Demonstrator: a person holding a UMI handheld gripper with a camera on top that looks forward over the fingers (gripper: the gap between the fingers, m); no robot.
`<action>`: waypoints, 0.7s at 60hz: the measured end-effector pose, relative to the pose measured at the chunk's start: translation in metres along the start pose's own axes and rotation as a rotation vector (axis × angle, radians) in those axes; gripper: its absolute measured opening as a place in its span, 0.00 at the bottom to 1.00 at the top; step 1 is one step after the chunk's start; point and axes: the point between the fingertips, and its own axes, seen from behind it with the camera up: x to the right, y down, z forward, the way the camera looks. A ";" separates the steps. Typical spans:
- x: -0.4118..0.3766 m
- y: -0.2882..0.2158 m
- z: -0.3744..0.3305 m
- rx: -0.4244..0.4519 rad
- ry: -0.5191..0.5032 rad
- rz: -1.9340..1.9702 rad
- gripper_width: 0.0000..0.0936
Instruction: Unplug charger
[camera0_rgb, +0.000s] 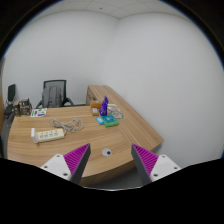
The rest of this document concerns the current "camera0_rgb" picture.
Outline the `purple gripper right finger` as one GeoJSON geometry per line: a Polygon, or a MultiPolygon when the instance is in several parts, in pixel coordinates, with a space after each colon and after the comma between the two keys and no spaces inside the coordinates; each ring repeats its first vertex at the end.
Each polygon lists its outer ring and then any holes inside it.
{"type": "Polygon", "coordinates": [[[143,185],[180,170],[180,167],[167,155],[156,155],[136,144],[131,146],[131,154],[143,185]]]}

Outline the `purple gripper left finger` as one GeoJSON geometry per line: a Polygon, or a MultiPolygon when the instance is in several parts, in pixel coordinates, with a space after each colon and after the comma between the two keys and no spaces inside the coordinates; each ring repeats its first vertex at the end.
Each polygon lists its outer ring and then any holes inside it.
{"type": "Polygon", "coordinates": [[[56,154],[41,168],[79,185],[90,154],[90,145],[86,144],[65,155],[56,154]]]}

